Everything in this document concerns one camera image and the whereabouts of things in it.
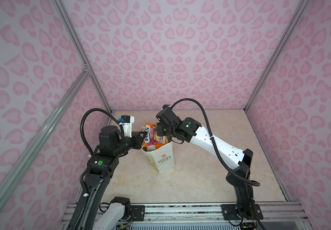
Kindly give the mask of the orange pink Fox's candy bag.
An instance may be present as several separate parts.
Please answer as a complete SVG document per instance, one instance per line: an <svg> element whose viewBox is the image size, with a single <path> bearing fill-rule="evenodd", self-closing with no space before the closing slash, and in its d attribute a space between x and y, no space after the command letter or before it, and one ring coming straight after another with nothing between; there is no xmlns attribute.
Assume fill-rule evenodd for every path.
<svg viewBox="0 0 331 230"><path fill-rule="evenodd" d="M157 134L157 125L155 124L146 123L144 131L146 131L147 135L142 143L142 147L146 151L159 149L169 143L167 136L159 136Z"/></svg>

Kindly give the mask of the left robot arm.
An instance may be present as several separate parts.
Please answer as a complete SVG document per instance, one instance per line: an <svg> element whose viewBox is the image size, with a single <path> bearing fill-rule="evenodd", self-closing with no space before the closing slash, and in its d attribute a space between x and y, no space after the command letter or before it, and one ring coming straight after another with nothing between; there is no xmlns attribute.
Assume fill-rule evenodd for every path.
<svg viewBox="0 0 331 230"><path fill-rule="evenodd" d="M94 150L88 144L84 133L85 121L93 112L102 112L118 124L118 126L105 126L101 129L99 144ZM104 109L93 108L88 110L81 119L80 135L91 158L80 176L82 193L67 226L68 230L91 230L93 228L102 196L119 164L119 158L126 156L131 149L141 149L146 132L132 132L131 136L127 137L123 119L117 120Z"/></svg>

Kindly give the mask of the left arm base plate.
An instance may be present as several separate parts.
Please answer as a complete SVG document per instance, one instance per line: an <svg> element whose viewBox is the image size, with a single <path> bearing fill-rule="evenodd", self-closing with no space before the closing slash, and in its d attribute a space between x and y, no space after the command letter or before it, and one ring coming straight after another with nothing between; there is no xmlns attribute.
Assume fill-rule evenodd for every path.
<svg viewBox="0 0 331 230"><path fill-rule="evenodd" d="M104 213L104 218L107 221L144 221L145 206L131 205L125 206L120 203L113 203Z"/></svg>

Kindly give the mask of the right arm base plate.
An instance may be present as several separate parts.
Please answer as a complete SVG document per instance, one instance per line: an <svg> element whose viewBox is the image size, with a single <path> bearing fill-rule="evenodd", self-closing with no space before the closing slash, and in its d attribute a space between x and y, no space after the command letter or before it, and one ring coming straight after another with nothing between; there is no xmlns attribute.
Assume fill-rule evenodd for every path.
<svg viewBox="0 0 331 230"><path fill-rule="evenodd" d="M238 209L235 204L222 204L221 209L224 220L241 221L242 219L264 219L261 208L258 204L254 204L254 208L250 210Z"/></svg>

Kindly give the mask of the white illustrated paper bag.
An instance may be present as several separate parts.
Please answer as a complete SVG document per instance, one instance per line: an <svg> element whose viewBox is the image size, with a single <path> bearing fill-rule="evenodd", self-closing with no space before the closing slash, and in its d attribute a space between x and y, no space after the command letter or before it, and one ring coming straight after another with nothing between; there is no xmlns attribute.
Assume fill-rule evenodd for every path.
<svg viewBox="0 0 331 230"><path fill-rule="evenodd" d="M141 150L152 165L152 167L158 173L164 173L168 169L171 169L175 166L173 144L172 142L170 142L170 140L168 144L162 146L157 150L146 151L144 148L142 148Z"/></svg>

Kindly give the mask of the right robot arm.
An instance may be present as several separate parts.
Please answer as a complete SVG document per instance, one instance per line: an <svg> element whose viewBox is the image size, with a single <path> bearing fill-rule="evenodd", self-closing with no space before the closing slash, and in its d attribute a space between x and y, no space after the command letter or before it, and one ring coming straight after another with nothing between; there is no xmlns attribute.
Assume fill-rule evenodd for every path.
<svg viewBox="0 0 331 230"><path fill-rule="evenodd" d="M182 120L175 114L173 108L184 101L195 103L201 110L205 125L187 117ZM257 218L253 187L260 183L250 180L250 167L253 151L241 150L216 137L209 123L206 111L195 99L184 98L173 105L165 104L156 115L158 130L170 138L176 138L181 143L188 142L199 146L216 156L221 165L228 171L226 181L234 187L236 195L235 214L240 219Z"/></svg>

